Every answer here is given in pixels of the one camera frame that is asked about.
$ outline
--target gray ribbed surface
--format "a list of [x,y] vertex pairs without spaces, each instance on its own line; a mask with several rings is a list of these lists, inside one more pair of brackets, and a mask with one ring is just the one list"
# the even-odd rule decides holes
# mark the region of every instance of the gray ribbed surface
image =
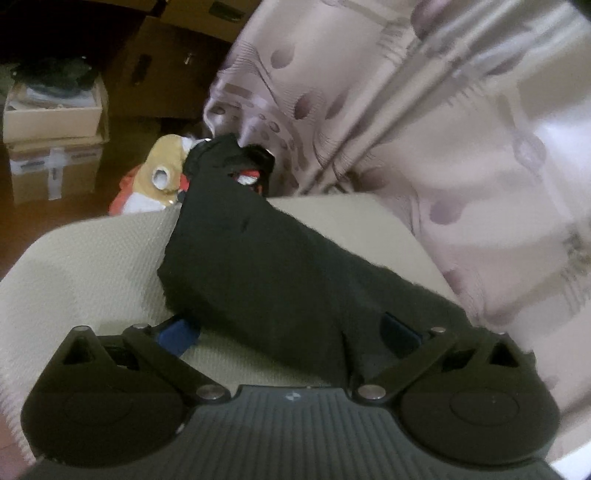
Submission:
[[542,462],[505,472],[447,465],[407,440],[388,412],[361,407],[342,390],[269,387],[244,387],[229,404],[198,409],[175,441],[143,460],[88,471],[44,461],[24,478],[559,479]]

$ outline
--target black cloth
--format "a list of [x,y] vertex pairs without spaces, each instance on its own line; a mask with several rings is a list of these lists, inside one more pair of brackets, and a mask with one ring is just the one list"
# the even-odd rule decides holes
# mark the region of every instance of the black cloth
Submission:
[[224,165],[241,164],[232,143],[210,145],[191,168],[158,269],[169,308],[190,310],[204,326],[335,386],[348,384],[351,369],[370,378],[397,361],[380,338],[384,312],[416,330],[468,327],[459,306],[345,251],[230,179]]

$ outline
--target silver rivet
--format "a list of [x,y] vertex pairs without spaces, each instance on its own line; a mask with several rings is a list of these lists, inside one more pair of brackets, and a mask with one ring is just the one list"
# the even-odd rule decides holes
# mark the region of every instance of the silver rivet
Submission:
[[386,389],[379,385],[361,385],[357,393],[365,400],[379,400],[386,396]]
[[196,394],[204,400],[219,400],[226,394],[226,389],[221,385],[202,385]]

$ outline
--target pink curtain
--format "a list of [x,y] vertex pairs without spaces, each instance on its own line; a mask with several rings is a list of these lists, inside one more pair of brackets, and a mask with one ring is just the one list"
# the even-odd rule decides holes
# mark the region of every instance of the pink curtain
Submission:
[[570,3],[264,0],[204,118],[275,155],[274,195],[377,194],[475,323],[536,351],[551,457],[591,438],[591,24]]

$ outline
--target wooden floor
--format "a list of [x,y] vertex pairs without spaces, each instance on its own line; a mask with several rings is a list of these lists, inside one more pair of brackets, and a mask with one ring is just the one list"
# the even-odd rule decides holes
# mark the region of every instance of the wooden floor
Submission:
[[15,206],[10,167],[0,145],[0,278],[44,233],[59,226],[107,214],[121,177],[141,163],[160,134],[154,119],[111,121],[111,142],[105,146],[94,193]]

